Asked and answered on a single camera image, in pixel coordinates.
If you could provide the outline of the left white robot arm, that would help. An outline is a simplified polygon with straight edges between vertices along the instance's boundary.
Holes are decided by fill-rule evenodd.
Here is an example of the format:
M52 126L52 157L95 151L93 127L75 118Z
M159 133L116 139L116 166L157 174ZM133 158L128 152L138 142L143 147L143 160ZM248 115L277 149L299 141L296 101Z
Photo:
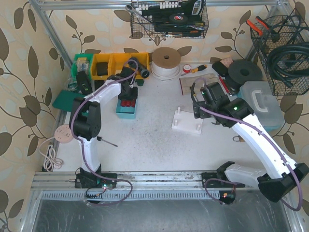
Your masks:
M73 101L69 126L82 153L82 167L76 174L75 187L79 189L107 188L119 181L116 174L103 175L98 159L97 137L101 131L101 111L114 97L122 92L122 84L135 81L138 63L129 59L123 65L120 75L113 75L94 92Z

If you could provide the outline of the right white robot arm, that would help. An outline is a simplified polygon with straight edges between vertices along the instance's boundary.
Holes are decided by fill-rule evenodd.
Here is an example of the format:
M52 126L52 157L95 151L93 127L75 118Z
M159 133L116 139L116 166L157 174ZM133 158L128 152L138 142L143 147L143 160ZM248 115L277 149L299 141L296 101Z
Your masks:
M197 78L191 85L190 97L194 109L236 132L264 167L262 170L254 169L228 161L218 168L218 178L209 178L204 182L204 188L209 186L210 181L227 183L234 188L243 184L258 188L264 197L274 203L282 201L285 195L297 188L298 205L283 204L299 211L303 205L300 183L309 173L309 168L305 163L296 162L276 144L248 103L242 98L231 101L219 83L207 84L203 77Z

